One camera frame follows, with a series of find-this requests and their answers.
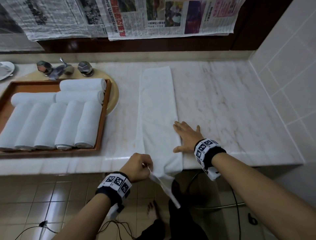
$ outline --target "wristband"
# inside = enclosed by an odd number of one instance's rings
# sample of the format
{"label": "wristband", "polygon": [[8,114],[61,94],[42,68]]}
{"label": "wristband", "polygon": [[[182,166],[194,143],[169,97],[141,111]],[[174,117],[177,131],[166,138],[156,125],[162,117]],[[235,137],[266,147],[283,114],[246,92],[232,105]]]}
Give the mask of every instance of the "wristband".
{"label": "wristband", "polygon": [[226,151],[214,140],[203,139],[199,141],[194,148],[194,155],[198,163],[202,166],[207,176],[214,181],[221,174],[212,165],[212,158],[218,153]]}
{"label": "wristband", "polygon": [[120,206],[122,204],[122,199],[127,198],[131,192],[131,186],[132,184],[126,174],[122,172],[114,172],[106,176],[98,186],[95,194],[103,193],[111,200],[111,206],[116,203]]}

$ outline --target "rolled white towel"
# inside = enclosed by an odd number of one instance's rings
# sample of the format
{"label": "rolled white towel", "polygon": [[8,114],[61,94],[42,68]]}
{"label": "rolled white towel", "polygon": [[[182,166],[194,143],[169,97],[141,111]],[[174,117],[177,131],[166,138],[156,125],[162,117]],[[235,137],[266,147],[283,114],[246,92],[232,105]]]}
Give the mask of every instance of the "rolled white towel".
{"label": "rolled white towel", "polygon": [[75,146],[78,123],[80,121],[83,103],[70,101],[55,140],[55,146],[60,150],[67,150]]}
{"label": "rolled white towel", "polygon": [[85,103],[87,101],[96,101],[103,104],[104,92],[102,91],[60,91],[56,94],[57,103],[69,103],[78,101]]}
{"label": "rolled white towel", "polygon": [[103,78],[67,79],[59,84],[61,91],[90,91],[106,90],[106,81]]}
{"label": "rolled white towel", "polygon": [[55,92],[17,92],[11,97],[11,104],[17,106],[19,103],[30,102],[52,104],[56,102]]}
{"label": "rolled white towel", "polygon": [[22,130],[33,104],[18,104],[0,134],[0,151],[14,150],[16,139]]}
{"label": "rolled white towel", "polygon": [[30,114],[25,120],[25,124],[19,133],[15,149],[22,151],[34,150],[34,141],[42,126],[42,123],[47,116],[49,105],[44,103],[35,103]]}
{"label": "rolled white towel", "polygon": [[34,147],[37,149],[54,149],[55,140],[60,128],[61,121],[65,115],[67,105],[64,103],[53,103],[48,110],[39,133],[35,139]]}
{"label": "rolled white towel", "polygon": [[102,106],[98,102],[88,101],[84,104],[78,124],[75,146],[93,148],[97,139]]}

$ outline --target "white dish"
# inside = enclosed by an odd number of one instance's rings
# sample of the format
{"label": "white dish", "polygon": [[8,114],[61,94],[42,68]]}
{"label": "white dish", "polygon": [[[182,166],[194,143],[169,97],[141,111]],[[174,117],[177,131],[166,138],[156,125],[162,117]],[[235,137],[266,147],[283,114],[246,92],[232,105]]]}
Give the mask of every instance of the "white dish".
{"label": "white dish", "polygon": [[15,66],[14,66],[14,64],[12,62],[0,62],[0,63],[2,63],[5,66],[8,66],[11,69],[11,71],[8,72],[6,75],[0,76],[0,81],[1,81],[3,79],[6,79],[7,77],[13,75],[12,73],[14,72]]}

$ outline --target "faucet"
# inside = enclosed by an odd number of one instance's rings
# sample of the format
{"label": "faucet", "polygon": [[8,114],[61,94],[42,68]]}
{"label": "faucet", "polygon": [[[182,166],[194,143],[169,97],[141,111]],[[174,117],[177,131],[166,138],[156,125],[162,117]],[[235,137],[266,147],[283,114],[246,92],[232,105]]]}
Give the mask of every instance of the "faucet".
{"label": "faucet", "polygon": [[56,81],[63,74],[71,75],[74,73],[75,68],[72,65],[65,63],[65,61],[62,58],[60,58],[60,61],[62,61],[63,64],[56,67],[52,71],[52,73],[49,75],[49,80]]}

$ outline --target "person's left hand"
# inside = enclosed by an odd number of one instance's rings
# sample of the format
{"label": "person's left hand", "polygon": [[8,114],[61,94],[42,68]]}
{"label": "person's left hand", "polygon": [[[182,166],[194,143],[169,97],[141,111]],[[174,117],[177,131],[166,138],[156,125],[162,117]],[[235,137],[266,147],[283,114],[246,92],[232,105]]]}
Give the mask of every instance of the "person's left hand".
{"label": "person's left hand", "polygon": [[153,161],[148,154],[134,153],[120,172],[125,173],[130,182],[139,182],[149,177],[150,171],[153,171]]}

